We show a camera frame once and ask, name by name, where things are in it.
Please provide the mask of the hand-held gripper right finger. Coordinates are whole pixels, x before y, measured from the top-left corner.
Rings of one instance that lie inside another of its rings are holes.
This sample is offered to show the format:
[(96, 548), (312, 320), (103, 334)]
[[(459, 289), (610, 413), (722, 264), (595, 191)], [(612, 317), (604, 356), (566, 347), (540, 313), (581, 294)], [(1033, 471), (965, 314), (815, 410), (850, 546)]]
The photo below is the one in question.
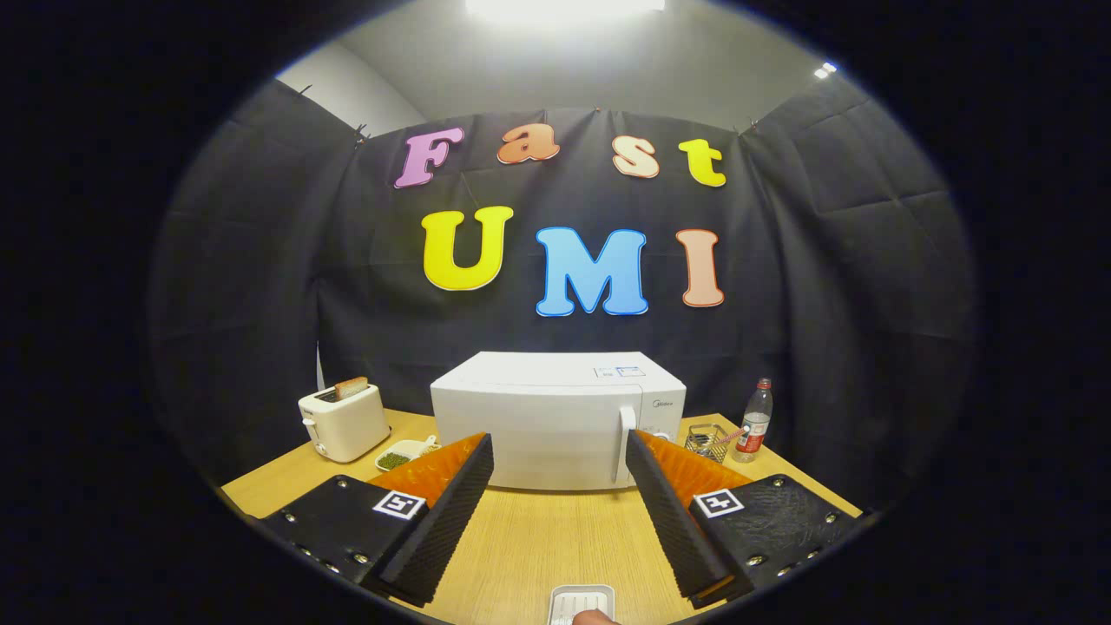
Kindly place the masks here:
[(745, 478), (644, 431), (628, 433), (624, 465), (695, 609), (794, 577), (864, 528), (797, 478)]

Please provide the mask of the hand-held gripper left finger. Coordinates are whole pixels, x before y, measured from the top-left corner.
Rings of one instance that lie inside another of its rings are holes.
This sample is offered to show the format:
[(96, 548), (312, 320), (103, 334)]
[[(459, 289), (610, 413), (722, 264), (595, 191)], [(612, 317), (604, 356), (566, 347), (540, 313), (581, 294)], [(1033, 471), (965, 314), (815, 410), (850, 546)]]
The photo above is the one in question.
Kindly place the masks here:
[(418, 608), (434, 598), (496, 468), (488, 432), (370, 480), (334, 475), (247, 521), (333, 576)]

